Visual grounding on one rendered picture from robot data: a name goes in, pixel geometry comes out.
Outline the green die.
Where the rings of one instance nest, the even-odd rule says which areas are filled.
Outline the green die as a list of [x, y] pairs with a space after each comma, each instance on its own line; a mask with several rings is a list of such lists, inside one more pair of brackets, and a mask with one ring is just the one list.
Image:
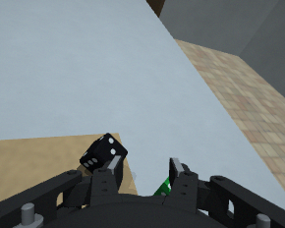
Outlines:
[[169, 176], [168, 178], [162, 183], [162, 185], [158, 188], [158, 190], [153, 194], [154, 196], [169, 196], [171, 191], [170, 183], [169, 183]]

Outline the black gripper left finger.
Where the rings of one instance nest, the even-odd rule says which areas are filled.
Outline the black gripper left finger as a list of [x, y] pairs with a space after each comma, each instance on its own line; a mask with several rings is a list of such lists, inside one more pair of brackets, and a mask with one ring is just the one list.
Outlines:
[[[40, 228], [82, 208], [82, 205], [122, 202], [124, 157], [115, 155], [93, 175], [69, 170], [0, 201], [0, 228]], [[63, 202], [57, 198], [63, 192]]]

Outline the tan flat mat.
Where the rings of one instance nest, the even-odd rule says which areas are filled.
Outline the tan flat mat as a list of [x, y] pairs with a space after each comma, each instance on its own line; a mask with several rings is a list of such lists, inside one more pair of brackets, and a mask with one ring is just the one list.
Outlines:
[[[0, 140], [0, 201], [69, 170], [93, 175], [80, 159], [104, 135]], [[118, 193], [138, 196], [127, 157]]]

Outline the black die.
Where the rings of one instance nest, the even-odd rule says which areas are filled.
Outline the black die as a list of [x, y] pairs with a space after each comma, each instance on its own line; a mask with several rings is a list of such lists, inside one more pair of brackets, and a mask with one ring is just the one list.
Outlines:
[[93, 170], [101, 168], [109, 160], [112, 161], [115, 155], [123, 156], [125, 159], [127, 154], [128, 151], [110, 133], [107, 133], [92, 143], [81, 157], [80, 163], [93, 174]]

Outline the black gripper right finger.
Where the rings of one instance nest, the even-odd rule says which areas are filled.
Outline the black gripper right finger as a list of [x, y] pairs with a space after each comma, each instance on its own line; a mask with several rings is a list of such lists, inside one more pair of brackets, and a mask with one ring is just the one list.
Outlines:
[[[199, 175], [178, 158], [170, 157], [169, 183], [171, 191], [163, 205], [192, 213], [208, 211], [209, 217], [228, 228], [285, 228], [285, 209], [226, 177], [199, 180]], [[229, 210], [229, 200], [234, 213]]]

